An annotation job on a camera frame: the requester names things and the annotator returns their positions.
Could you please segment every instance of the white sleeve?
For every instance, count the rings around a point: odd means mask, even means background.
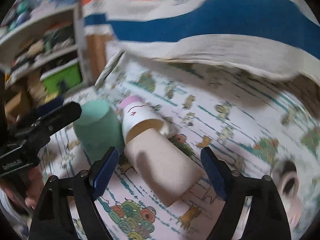
[[[11,205],[7,195],[0,189],[0,209],[8,220],[14,231],[21,237],[21,239],[27,239],[29,235],[29,229],[27,226],[28,217],[21,215],[15,211]]]

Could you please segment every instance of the screw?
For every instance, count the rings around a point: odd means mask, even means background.
[[[269,175],[264,175],[263,178],[266,180],[266,181],[271,181],[272,178],[269,176]]]
[[[231,174],[234,177],[239,177],[240,176],[240,172],[239,171],[231,171]]]
[[[85,176],[88,175],[89,172],[88,172],[87,170],[82,170],[82,171],[80,171],[79,173],[80,173],[80,176],[81,176],[81,177],[85,177]]]
[[[55,181],[57,178],[58,178],[58,177],[57,177],[56,175],[52,175],[52,176],[49,177],[49,181],[50,181],[50,182],[53,182],[53,181]]]

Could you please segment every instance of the green storage bin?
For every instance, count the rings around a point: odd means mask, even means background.
[[[45,72],[40,80],[47,90],[47,94],[59,92],[61,81],[65,81],[67,89],[82,82],[80,67],[77,60],[71,60],[64,66]]]

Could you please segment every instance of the pink lid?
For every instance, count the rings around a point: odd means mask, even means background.
[[[127,98],[122,100],[122,102],[118,106],[118,109],[124,109],[127,105],[139,101],[143,102],[143,100],[139,96],[128,96]]]

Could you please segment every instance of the green cup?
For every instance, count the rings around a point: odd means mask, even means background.
[[[81,106],[82,113],[73,129],[91,163],[100,160],[113,146],[123,152],[120,122],[106,100],[92,100]]]

